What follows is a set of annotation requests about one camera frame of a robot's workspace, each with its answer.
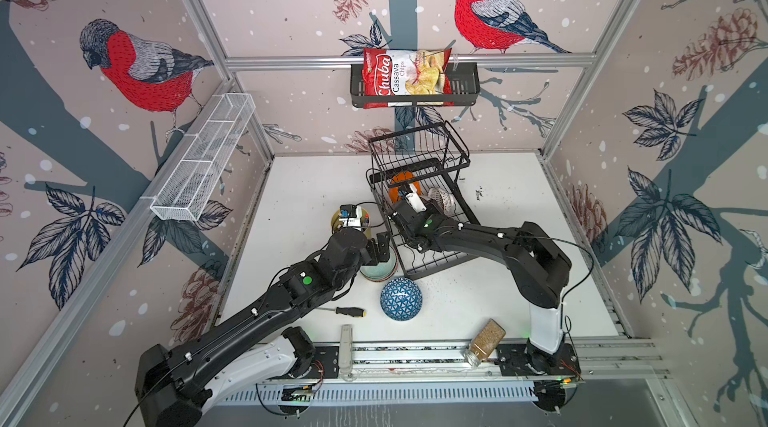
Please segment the teal patterned ceramic bowl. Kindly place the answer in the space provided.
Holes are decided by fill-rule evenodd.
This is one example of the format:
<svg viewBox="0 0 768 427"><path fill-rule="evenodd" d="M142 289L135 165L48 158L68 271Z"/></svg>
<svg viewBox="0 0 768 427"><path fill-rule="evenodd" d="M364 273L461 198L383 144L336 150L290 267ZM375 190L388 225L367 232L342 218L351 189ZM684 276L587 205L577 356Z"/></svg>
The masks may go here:
<svg viewBox="0 0 768 427"><path fill-rule="evenodd" d="M397 271L397 257L391 253L389 259L375 265L364 265L360 268L360 274L371 282L384 282L390 279Z"/></svg>

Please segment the orange plastic bowl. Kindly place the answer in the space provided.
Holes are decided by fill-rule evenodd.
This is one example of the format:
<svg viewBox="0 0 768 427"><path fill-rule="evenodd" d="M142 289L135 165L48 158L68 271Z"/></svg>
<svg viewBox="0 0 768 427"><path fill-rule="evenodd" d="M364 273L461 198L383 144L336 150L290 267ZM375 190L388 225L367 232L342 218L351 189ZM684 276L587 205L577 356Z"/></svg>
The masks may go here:
<svg viewBox="0 0 768 427"><path fill-rule="evenodd" d="M403 171L395 174L391 178L391 182L392 187L388 191L388 196L392 203L396 203L401 197L407 196L413 192L418 195L422 194L420 183L415 181L415 176L410 171Z"/></svg>

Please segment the blue triangle patterned bowl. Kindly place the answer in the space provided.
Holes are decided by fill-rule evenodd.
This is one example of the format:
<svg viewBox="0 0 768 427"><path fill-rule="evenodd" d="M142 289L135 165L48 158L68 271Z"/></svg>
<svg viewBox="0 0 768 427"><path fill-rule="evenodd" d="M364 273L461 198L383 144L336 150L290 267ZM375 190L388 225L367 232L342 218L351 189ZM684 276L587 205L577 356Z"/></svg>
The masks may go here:
<svg viewBox="0 0 768 427"><path fill-rule="evenodd" d="M382 289L380 306L383 313L394 321L415 318L421 311L423 294L418 285L404 277L393 278Z"/></svg>

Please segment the white red patterned bowl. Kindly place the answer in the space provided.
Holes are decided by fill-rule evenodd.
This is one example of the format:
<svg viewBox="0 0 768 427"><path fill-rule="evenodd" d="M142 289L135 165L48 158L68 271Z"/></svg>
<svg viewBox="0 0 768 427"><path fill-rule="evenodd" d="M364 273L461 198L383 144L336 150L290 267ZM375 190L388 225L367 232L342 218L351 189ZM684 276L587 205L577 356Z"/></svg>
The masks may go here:
<svg viewBox="0 0 768 427"><path fill-rule="evenodd" d="M427 198L433 200L446 216L453 215L456 212L457 202L449 191L438 187L431 187Z"/></svg>

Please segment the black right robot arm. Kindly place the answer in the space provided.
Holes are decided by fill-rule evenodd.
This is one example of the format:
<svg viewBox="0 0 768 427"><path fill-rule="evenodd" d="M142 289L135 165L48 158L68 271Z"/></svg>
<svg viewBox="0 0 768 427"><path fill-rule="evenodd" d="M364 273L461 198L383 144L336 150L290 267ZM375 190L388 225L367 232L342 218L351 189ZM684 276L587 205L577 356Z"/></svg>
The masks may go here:
<svg viewBox="0 0 768 427"><path fill-rule="evenodd" d="M569 282L572 263L538 224L486 227L455 220L433 201L414 207L406 200L394 205L390 219L406 244L420 252L460 252L504 265L529 303L529 365L541 371L559 363L565 353L563 289Z"/></svg>

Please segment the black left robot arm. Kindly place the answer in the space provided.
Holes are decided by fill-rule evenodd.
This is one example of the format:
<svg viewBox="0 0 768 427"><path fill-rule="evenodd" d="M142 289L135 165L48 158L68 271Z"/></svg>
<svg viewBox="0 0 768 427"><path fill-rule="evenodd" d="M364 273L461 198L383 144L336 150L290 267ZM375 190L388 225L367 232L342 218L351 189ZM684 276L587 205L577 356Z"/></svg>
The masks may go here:
<svg viewBox="0 0 768 427"><path fill-rule="evenodd" d="M390 257L391 236L343 228L307 258L277 272L251 304L200 337L140 357L137 409L147 426L194 426L214 406L250 385L312 365L315 348L296 321L339 297L364 265Z"/></svg>

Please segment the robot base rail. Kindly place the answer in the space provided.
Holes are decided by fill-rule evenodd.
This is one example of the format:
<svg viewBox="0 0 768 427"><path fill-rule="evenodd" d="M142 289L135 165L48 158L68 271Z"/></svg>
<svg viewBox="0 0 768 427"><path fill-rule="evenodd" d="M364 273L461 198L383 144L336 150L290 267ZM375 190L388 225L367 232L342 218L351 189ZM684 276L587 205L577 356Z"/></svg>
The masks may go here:
<svg viewBox="0 0 768 427"><path fill-rule="evenodd" d="M418 404L552 402L560 409L582 381L574 355L559 362L559 372L537 375L520 345L501 344L476 368L464 359L465 348L461 342L355 343L353 380L347 382L338 377L338 346L321 345L304 378L248 386L223 404L289 416L319 408Z"/></svg>

